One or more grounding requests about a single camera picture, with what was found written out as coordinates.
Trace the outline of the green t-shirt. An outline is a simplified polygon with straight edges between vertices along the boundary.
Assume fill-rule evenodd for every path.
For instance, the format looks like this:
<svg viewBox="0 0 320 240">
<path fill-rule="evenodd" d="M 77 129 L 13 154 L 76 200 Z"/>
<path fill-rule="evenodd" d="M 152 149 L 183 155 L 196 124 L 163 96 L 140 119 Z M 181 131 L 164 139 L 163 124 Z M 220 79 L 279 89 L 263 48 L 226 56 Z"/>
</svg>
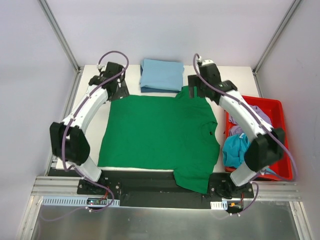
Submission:
<svg viewBox="0 0 320 240">
<path fill-rule="evenodd" d="M 98 166 L 171 170 L 178 186 L 207 192 L 218 161 L 210 104 L 184 87 L 175 97 L 130 95 L 110 105 Z"/>
</svg>

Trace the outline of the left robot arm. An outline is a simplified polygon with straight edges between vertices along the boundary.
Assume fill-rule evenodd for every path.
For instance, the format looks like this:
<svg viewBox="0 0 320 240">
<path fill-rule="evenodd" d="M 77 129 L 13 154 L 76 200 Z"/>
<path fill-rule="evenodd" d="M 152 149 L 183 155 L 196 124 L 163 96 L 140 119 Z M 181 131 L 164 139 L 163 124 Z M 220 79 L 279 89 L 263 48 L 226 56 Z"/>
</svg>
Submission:
<svg viewBox="0 0 320 240">
<path fill-rule="evenodd" d="M 53 155 L 62 161 L 65 170 L 74 168 L 81 177 L 90 180 L 88 188 L 96 195 L 105 191 L 106 183 L 102 170 L 90 157 L 85 133 L 103 104 L 129 96 L 125 74 L 125 67 L 108 62 L 104 70 L 89 80 L 84 96 L 71 113 L 49 127 Z"/>
</svg>

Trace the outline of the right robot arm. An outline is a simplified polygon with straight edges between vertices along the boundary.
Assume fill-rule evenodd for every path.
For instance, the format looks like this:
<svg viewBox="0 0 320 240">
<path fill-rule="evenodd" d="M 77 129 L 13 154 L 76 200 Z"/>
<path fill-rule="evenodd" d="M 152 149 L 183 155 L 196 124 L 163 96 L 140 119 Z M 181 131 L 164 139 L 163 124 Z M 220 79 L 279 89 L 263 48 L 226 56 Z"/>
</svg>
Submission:
<svg viewBox="0 0 320 240">
<path fill-rule="evenodd" d="M 285 131 L 264 121 L 232 81 L 222 81 L 219 69 L 212 60 L 194 59 L 193 68 L 195 74 L 188 77 L 189 94 L 193 96 L 198 93 L 223 108 L 235 119 L 250 142 L 243 163 L 230 174 L 230 181 L 225 184 L 226 194 L 234 198 L 260 171 L 278 162 L 287 153 Z"/>
</svg>

